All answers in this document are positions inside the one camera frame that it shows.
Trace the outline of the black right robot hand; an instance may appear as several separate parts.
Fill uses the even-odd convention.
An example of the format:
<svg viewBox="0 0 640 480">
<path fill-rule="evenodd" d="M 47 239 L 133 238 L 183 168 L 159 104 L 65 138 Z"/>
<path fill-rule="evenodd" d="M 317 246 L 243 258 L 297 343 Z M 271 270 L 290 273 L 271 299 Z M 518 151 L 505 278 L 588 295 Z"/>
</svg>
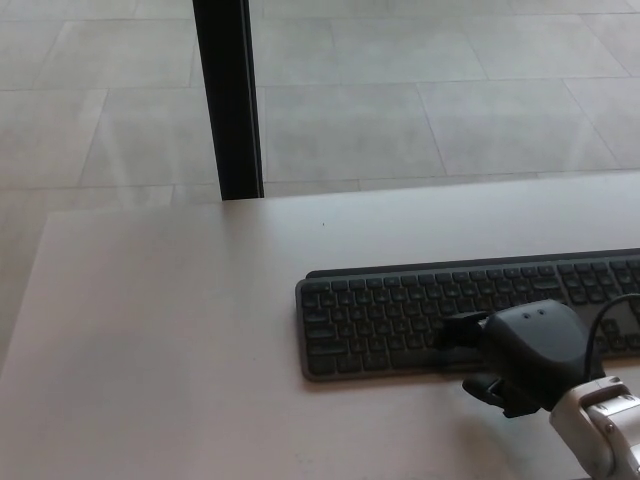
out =
<svg viewBox="0 0 640 480">
<path fill-rule="evenodd" d="M 551 411 L 569 390 L 605 376 L 588 344 L 589 328 L 555 300 L 522 304 L 493 314 L 473 312 L 438 320 L 430 346 L 475 350 L 488 372 L 466 378 L 463 389 L 507 418 Z"/>
</svg>

